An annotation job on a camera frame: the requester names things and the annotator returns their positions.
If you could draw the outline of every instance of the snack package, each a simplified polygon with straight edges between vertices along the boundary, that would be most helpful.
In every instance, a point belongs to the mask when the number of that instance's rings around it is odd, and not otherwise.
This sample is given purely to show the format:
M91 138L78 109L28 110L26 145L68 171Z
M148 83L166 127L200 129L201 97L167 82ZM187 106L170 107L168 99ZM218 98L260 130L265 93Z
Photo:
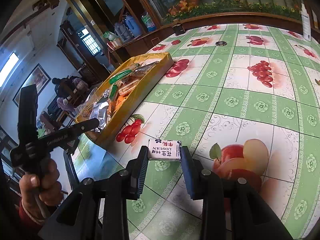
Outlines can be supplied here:
M130 75L133 77L144 77L157 63L159 63L159 61L155 61L151 64L138 67Z
M180 161L181 141L149 139L149 160Z
M84 108L86 107L87 105L87 102L89 101L90 98L93 97L93 95L95 94L95 92L98 90L98 88L94 88L92 89L91 93L87 96L87 99L85 100L85 102L81 105L79 105L77 108L76 108L76 111L77 113L80 113L84 110Z
M106 127L111 118L107 113L108 107L108 102L95 104L93 106L90 119L97 118L99 120L99 126L95 129L96 132L100 133Z
M120 81L124 79L126 76L132 73L135 69L139 68L141 65L139 63L133 63L130 66L128 66L128 69L121 71L110 78L109 83L112 85L116 83L117 81Z
M127 81L127 83L122 84L119 88L119 95L126 96L129 95L132 90L138 85L141 78L131 78Z
M129 95L127 95L127 96L123 96L123 95L118 96L114 112L118 111L118 109L120 108L120 106L122 106L123 102L127 99L128 96Z

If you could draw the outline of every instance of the candy wrapper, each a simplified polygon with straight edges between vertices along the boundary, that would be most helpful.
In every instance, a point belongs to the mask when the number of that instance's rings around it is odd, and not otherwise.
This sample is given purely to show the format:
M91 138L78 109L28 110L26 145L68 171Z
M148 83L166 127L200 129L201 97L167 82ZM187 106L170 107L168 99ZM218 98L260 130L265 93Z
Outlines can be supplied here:
M181 141L149 139L149 160L180 161Z
M95 104L93 106L90 119L97 118L99 120L99 126L95 129L96 132L101 132L107 125L110 120L110 115L108 115L109 104L108 102L104 102L101 104Z

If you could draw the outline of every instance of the wooden box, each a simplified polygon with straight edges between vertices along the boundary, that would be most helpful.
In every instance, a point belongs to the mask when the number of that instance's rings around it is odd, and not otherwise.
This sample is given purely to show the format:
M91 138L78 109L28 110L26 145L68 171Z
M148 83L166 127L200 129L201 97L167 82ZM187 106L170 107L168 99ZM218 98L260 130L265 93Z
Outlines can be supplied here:
M128 120L130 115L135 111L135 109L148 95L151 89L159 82L159 80L173 65L173 60L170 56L170 53L168 52L157 54L143 54L130 58L110 75L110 77L114 76L115 74L127 69L127 67L133 63L154 58L160 58L161 61L140 80L135 89L127 97L126 101L123 102L122 106L109 120L107 126L103 129L103 131L101 133L92 131L86 133L90 140L92 140L95 144L99 145L105 150L107 149L108 145L115 140L116 135L121 130L122 126ZM82 122L89 119L93 104L95 102L98 102L102 97L103 92L111 87L109 83L110 77L105 80L105 82L103 82L103 84L98 88L95 94L90 98L90 100L88 100L86 106L76 118L76 122Z

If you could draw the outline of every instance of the hand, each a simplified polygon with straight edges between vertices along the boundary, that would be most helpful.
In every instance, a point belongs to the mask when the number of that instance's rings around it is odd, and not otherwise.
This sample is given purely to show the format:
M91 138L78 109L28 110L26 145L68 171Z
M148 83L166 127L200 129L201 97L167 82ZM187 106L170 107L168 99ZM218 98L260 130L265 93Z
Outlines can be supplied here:
M41 179L43 191L39 194L40 199L47 206L57 206L62 201L61 183L57 181L60 173L57 164L50 159L48 163L49 173ZM44 219L36 203L33 190L40 186L40 179L35 174L23 175L19 182L23 207L36 219Z

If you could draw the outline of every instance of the picture frame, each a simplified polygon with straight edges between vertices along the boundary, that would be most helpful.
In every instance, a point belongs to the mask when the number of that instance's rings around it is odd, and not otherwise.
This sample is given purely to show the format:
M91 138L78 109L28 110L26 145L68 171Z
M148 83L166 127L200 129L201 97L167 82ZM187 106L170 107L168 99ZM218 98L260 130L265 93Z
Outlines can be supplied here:
M43 70L40 64L37 64L36 67L31 71L28 77L25 79L23 84L20 86L16 94L14 95L12 101L19 107L20 102L20 91L21 88L36 84L38 95L45 88L48 82L51 80L49 75Z

